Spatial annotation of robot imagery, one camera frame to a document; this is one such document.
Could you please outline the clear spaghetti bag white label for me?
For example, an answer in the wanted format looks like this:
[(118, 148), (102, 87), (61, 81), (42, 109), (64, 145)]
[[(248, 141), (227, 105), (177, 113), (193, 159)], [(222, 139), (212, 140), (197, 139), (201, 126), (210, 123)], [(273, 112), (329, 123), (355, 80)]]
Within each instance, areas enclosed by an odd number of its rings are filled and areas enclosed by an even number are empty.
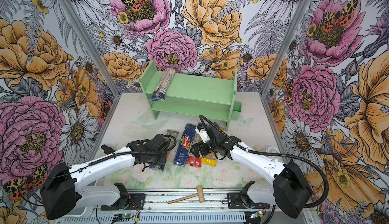
[[(179, 132), (178, 131), (175, 131), (175, 130), (170, 130), (170, 129), (167, 129), (167, 132), (166, 132), (166, 135), (171, 135), (175, 138), (177, 138)], [(169, 154), (170, 154), (170, 151), (167, 152), (167, 153), (164, 153), (161, 157), (161, 159), (158, 161), (158, 163), (156, 165), (152, 165), (150, 167), (150, 169), (153, 169), (153, 170), (159, 170), (161, 172), (164, 172), (164, 169), (165, 169), (165, 165), (167, 163), (167, 160), (169, 158)]]

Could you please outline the clear spaghetti bag dark end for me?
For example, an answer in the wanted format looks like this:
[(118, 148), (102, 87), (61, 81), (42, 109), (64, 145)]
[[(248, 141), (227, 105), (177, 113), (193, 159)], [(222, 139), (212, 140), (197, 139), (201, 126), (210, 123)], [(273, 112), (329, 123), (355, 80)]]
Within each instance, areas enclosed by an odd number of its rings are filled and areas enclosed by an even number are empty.
[(176, 74), (177, 70), (175, 67), (169, 67), (166, 69), (158, 83), (158, 86), (156, 87), (155, 91), (153, 92), (151, 96), (151, 101), (158, 101), (162, 100), (164, 101), (166, 99), (166, 92), (167, 89)]

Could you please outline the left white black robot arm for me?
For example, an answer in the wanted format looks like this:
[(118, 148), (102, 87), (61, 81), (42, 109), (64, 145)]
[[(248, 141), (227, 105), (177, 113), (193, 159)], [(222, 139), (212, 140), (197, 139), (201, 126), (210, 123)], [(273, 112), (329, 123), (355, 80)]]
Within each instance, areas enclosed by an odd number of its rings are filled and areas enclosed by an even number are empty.
[(88, 206), (109, 206), (125, 209), (131, 204), (130, 195), (122, 183), (108, 187), (91, 183), (123, 168), (142, 164), (157, 164), (175, 148), (177, 140), (171, 135), (157, 134), (151, 140), (137, 140), (115, 151), (102, 146), (106, 156), (89, 162), (67, 166), (60, 163), (53, 168), (41, 186), (40, 195), (47, 219), (55, 220), (74, 209)]

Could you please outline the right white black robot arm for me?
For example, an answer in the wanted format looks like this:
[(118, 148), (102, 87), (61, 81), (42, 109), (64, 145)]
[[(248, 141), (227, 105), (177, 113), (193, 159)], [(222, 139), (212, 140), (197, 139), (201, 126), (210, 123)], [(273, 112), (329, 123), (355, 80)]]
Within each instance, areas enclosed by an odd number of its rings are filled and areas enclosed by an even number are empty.
[(298, 165), (278, 161), (280, 154), (268, 157), (267, 153), (254, 154), (252, 149), (239, 138), (228, 136), (218, 125), (199, 124), (196, 133), (201, 141), (192, 147), (196, 157), (219, 153), (241, 163), (262, 176), (272, 185), (269, 190), (262, 189), (254, 181), (246, 184), (236, 198), (244, 207), (251, 209), (257, 204), (275, 205), (291, 218), (297, 218), (312, 195), (312, 190)]

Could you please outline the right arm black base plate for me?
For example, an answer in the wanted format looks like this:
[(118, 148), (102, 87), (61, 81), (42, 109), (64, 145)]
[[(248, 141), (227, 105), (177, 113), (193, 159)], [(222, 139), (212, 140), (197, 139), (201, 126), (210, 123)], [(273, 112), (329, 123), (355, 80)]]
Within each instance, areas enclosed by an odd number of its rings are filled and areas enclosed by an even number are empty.
[(246, 195), (241, 193), (227, 193), (227, 205), (229, 209), (270, 209), (269, 204), (254, 203)]

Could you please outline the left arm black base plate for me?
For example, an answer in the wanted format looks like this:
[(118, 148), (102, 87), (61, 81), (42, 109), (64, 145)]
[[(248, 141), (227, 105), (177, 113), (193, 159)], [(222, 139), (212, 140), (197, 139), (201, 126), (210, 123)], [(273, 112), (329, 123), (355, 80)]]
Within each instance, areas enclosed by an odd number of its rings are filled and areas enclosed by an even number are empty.
[(135, 193), (121, 196), (120, 199), (111, 206), (102, 205), (102, 211), (119, 211), (119, 210), (143, 210), (146, 194)]

